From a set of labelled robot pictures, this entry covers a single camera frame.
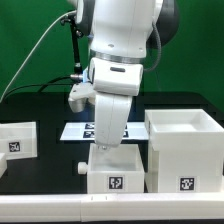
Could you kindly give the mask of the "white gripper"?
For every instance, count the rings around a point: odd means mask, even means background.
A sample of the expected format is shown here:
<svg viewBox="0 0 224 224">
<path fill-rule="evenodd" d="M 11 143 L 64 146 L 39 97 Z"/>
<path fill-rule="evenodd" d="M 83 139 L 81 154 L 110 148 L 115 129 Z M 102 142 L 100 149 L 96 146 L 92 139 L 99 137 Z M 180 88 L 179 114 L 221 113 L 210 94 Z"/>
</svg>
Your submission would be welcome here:
<svg viewBox="0 0 224 224">
<path fill-rule="evenodd" d="M 128 120 L 132 97 L 143 74 L 141 64 L 123 64 L 92 58 L 89 74 L 95 98 L 95 143 L 102 150 L 118 147 Z"/>
</svg>

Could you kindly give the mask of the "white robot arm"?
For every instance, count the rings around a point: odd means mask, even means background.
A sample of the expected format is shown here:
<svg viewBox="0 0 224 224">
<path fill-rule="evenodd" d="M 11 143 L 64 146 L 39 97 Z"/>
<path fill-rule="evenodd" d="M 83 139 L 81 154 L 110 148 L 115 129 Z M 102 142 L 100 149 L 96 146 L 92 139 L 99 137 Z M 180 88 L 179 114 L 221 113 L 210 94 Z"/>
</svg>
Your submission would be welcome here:
<svg viewBox="0 0 224 224">
<path fill-rule="evenodd" d="M 76 9 L 75 24 L 89 38 L 89 64 L 69 103 L 93 98 L 95 144 L 117 147 L 147 70 L 147 50 L 160 50 L 178 30 L 177 0 L 67 1 Z"/>
</svg>

